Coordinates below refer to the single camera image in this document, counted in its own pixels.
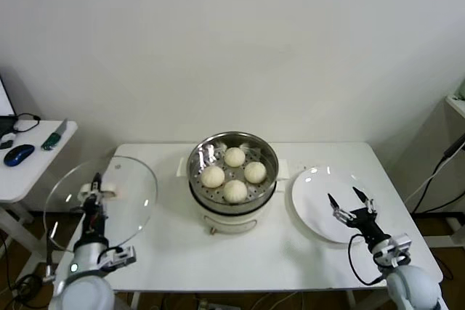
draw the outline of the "green object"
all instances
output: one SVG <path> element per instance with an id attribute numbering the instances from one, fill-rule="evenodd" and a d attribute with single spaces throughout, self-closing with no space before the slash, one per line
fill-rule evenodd
<path id="1" fill-rule="evenodd" d="M 50 134 L 49 138 L 47 138 L 45 140 L 45 142 L 42 144 L 41 148 L 43 150 L 52 150 L 55 145 L 57 145 L 57 143 L 60 141 L 61 139 L 61 136 L 63 135 L 63 133 L 66 131 L 66 124 L 68 123 L 68 119 L 65 119 L 59 126 L 58 128 L 55 130 L 55 132 L 53 132 L 52 134 Z"/>
<path id="2" fill-rule="evenodd" d="M 46 139 L 46 141 L 42 144 L 43 150 L 52 150 L 52 148 L 59 142 L 61 136 L 57 133 L 53 133 Z"/>

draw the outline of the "steamed bun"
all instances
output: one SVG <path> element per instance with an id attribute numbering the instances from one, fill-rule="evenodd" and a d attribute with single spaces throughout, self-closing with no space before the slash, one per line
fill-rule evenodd
<path id="1" fill-rule="evenodd" d="M 242 181 L 233 179 L 225 184 L 225 200 L 229 203 L 240 203 L 247 198 L 247 187 Z"/>
<path id="2" fill-rule="evenodd" d="M 209 166 L 201 174 L 202 184 L 207 188 L 217 188 L 224 180 L 225 173 L 218 166 Z"/>
<path id="3" fill-rule="evenodd" d="M 262 163 L 254 161 L 246 166 L 244 175 L 246 176 L 247 181 L 252 184 L 262 183 L 264 179 L 267 178 L 267 169 Z"/>
<path id="4" fill-rule="evenodd" d="M 225 162 L 231 167 L 239 167 L 246 160 L 246 154 L 239 148 L 230 148 L 226 150 Z"/>

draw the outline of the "laptop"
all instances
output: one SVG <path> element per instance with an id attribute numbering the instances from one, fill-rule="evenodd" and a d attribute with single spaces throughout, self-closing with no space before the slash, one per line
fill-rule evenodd
<path id="1" fill-rule="evenodd" d="M 12 132 L 16 121 L 15 109 L 0 76 L 0 139 L 3 135 Z"/>

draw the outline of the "glass lid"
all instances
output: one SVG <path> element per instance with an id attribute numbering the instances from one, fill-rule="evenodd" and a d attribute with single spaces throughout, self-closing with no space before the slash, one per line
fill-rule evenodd
<path id="1" fill-rule="evenodd" d="M 93 159 L 69 171 L 46 199 L 44 228 L 52 230 L 52 242 L 59 249 L 73 252 L 75 241 L 67 248 L 66 237 L 76 228 L 81 236 L 83 203 L 92 195 L 92 182 L 99 176 L 98 195 L 106 216 L 105 237 L 110 246 L 129 241 L 148 222 L 158 194 L 152 170 L 138 159 L 120 155 Z"/>

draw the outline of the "black cable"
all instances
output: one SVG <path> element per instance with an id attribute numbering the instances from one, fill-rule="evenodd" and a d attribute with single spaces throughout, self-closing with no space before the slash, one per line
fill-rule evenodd
<path id="1" fill-rule="evenodd" d="M 36 297 L 36 295 L 39 293 L 40 289 L 42 288 L 42 278 L 35 274 L 28 274 L 23 277 L 21 277 L 15 284 L 11 284 L 9 281 L 9 256 L 8 256 L 8 248 L 7 248 L 7 241 L 5 241 L 5 238 L 2 233 L 0 233 L 0 238 L 1 241 L 3 242 L 3 246 L 5 248 L 5 261 L 7 263 L 7 284 L 9 291 L 13 294 L 13 292 L 17 292 L 17 295 L 10 301 L 9 304 L 7 304 L 8 308 L 9 305 L 13 301 L 17 301 L 24 305 L 25 307 L 29 309 L 45 309 L 47 305 L 45 306 L 33 306 L 29 305 L 28 302 L 31 301 Z"/>
<path id="2" fill-rule="evenodd" d="M 446 263 L 444 263 L 438 256 L 435 256 L 433 254 L 433 257 L 434 257 L 434 259 L 436 259 L 439 262 L 439 264 L 444 266 L 444 269 L 446 269 L 447 272 L 449 273 L 450 276 L 448 277 L 447 275 L 444 274 L 444 278 L 446 280 L 452 281 L 453 280 L 453 272 L 452 272 L 452 270 L 450 270 L 449 266 Z"/>
<path id="3" fill-rule="evenodd" d="M 15 301 L 15 299 L 13 298 L 11 301 L 9 301 L 6 306 L 3 308 L 3 310 L 7 310 L 9 308 L 10 305 L 13 304 L 13 302 Z"/>
<path id="4" fill-rule="evenodd" d="M 441 160 L 439 161 L 439 163 L 437 163 L 436 167 L 434 168 L 434 171 L 433 171 L 433 173 L 432 173 L 432 176 L 434 176 L 434 175 L 436 174 L 437 169 L 439 168 L 439 166 L 441 166 L 441 164 L 442 164 L 444 161 L 446 161 L 446 160 L 447 160 L 447 158 L 446 158 L 445 156 L 443 156 L 443 157 L 441 158 Z M 423 202 L 423 199 L 424 199 L 424 197 L 425 197 L 425 195 L 426 195 L 426 192 L 428 191 L 429 185 L 431 184 L 431 182 L 432 182 L 433 179 L 434 179 L 434 177 L 432 177 L 432 178 L 428 181 L 428 183 L 426 183 L 426 186 L 425 186 L 425 188 L 424 188 L 423 194 L 421 195 L 419 202 L 416 204 L 415 208 L 413 209 L 413 211 L 412 211 L 411 213 L 415 213 L 416 210 L 418 210 L 420 204 Z"/>
<path id="5" fill-rule="evenodd" d="M 450 205 L 451 203 L 456 202 L 457 200 L 460 200 L 463 196 L 465 196 L 465 191 L 462 192 L 462 193 L 461 193 L 458 197 L 456 197 L 455 199 L 453 199 L 453 200 L 451 200 L 451 201 L 448 201 L 448 202 L 446 202 L 445 204 L 443 204 L 443 205 L 441 205 L 441 206 L 437 206 L 437 207 L 434 207 L 434 208 L 430 208 L 429 210 L 426 210 L 426 211 L 424 211 L 424 212 L 422 212 L 422 213 L 429 213 L 429 212 L 431 212 L 431 211 L 439 210 L 440 208 L 443 208 L 443 207 L 445 207 L 445 206 L 447 206 L 447 205 Z"/>
<path id="6" fill-rule="evenodd" d="M 110 250 L 115 250 L 117 253 L 123 252 L 123 248 L 119 246 L 113 246 L 113 247 L 106 248 L 102 252 L 100 252 L 99 256 L 97 257 L 97 265 L 100 263 L 100 259 L 102 258 L 102 256 Z M 102 270 L 104 272 L 114 272 L 116 270 L 116 266 L 102 268 Z"/>
<path id="7" fill-rule="evenodd" d="M 350 255 L 350 248 L 352 247 L 352 242 L 354 241 L 354 239 L 358 236 L 361 236 L 363 237 L 363 235 L 361 234 L 355 234 L 354 236 L 352 236 L 350 238 L 350 241 L 349 241 L 349 247 L 347 248 L 347 254 L 349 255 L 349 264 L 350 264 L 350 268 L 352 269 L 352 272 L 354 273 L 355 277 L 361 282 L 363 283 L 365 286 L 372 286 L 372 285 L 375 285 L 376 283 L 378 282 L 381 282 L 384 277 L 381 275 L 379 277 L 377 277 L 376 279 L 374 279 L 373 281 L 371 282 L 365 282 L 363 281 L 360 276 L 358 276 L 357 272 L 355 271 L 355 268 L 354 268 L 354 264 L 352 263 L 352 257 Z"/>
<path id="8" fill-rule="evenodd" d="M 40 116 L 37 116 L 37 115 L 34 115 L 34 114 L 31 114 L 31 113 L 21 113 L 19 115 L 16 115 L 17 118 L 19 118 L 20 116 L 23 116 L 23 115 L 29 115 L 32 117 L 33 120 L 37 121 L 37 123 L 35 125 L 32 125 L 29 129 L 26 129 L 26 130 L 18 130 L 16 129 L 15 127 L 13 127 L 13 131 L 16 133 L 16 134 L 21 134 L 23 132 L 27 132 L 27 131 L 30 131 L 32 130 L 34 127 L 37 127 L 40 122 L 41 122 L 41 117 Z"/>

